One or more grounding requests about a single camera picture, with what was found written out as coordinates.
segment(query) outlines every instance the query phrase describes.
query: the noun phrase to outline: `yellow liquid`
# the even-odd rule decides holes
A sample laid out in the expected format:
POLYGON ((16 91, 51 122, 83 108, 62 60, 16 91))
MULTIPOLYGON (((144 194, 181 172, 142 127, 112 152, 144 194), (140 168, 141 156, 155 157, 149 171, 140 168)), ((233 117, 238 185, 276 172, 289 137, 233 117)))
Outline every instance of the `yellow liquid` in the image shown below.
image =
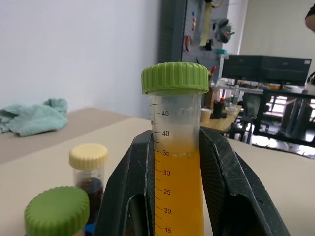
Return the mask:
POLYGON ((204 236, 198 151, 155 152, 155 236, 204 236))

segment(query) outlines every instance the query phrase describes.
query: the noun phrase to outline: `green screw cap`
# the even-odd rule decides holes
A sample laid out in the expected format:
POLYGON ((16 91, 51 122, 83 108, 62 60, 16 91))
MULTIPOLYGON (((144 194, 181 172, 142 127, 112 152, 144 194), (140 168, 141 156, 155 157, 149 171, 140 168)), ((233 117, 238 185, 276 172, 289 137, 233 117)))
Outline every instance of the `green screw cap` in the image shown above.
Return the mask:
POLYGON ((142 71, 142 93, 183 89, 206 93, 209 90, 208 75, 205 66, 195 63, 168 62, 152 65, 142 71))
POLYGON ((25 209, 28 236, 72 236, 84 228, 90 214, 89 197, 75 187, 47 190, 25 209))

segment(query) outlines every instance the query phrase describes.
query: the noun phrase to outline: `teal cloth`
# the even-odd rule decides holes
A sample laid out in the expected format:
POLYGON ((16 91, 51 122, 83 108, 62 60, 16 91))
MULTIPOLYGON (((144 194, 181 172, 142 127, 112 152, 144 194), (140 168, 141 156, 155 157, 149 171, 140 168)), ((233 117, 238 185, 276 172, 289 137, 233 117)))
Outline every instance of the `teal cloth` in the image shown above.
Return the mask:
POLYGON ((42 105, 12 105, 0 110, 0 134, 13 132, 29 136, 57 131, 68 123, 67 101, 49 99, 42 105))

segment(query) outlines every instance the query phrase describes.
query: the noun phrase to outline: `bottle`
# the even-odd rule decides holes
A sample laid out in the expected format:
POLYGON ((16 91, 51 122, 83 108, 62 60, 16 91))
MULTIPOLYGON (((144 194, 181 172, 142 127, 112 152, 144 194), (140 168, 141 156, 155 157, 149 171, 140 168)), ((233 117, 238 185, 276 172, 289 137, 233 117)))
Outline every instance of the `bottle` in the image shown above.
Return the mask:
POLYGON ((89 197, 79 188, 47 190, 27 205, 24 212, 27 236, 84 236, 90 215, 89 197))
POLYGON ((104 195, 104 167, 107 148, 101 144, 87 143, 75 146, 69 153, 73 168, 74 185, 84 190, 90 200, 90 216, 85 230, 94 233, 95 223, 104 195))
POLYGON ((238 89, 238 85, 236 85, 235 89, 232 92, 232 100, 231 100, 231 102, 232 102, 231 106, 232 107, 236 108, 239 96, 240 96, 240 91, 238 89))

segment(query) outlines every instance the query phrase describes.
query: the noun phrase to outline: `black monitor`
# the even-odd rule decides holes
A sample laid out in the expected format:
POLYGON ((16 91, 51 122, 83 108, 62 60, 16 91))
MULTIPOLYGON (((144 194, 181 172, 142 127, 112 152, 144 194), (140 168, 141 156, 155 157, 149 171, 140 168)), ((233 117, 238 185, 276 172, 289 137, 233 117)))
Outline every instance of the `black monitor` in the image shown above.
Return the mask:
POLYGON ((304 86, 312 59, 230 55, 224 61, 223 77, 304 86))

